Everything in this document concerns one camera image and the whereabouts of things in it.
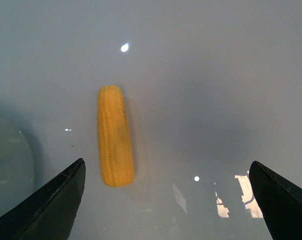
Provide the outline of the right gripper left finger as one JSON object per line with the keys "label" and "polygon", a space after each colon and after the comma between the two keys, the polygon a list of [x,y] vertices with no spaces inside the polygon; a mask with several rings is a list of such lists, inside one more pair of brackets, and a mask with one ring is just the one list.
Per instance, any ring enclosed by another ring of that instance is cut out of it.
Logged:
{"label": "right gripper left finger", "polygon": [[78,159],[0,217],[0,240],[68,239],[85,187],[86,166]]}

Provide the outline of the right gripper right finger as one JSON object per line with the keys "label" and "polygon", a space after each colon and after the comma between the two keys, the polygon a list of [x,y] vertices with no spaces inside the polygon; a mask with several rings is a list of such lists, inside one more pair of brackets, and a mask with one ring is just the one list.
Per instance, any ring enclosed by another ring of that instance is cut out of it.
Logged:
{"label": "right gripper right finger", "polygon": [[274,240],[302,240],[302,188],[258,161],[249,170],[253,195]]}

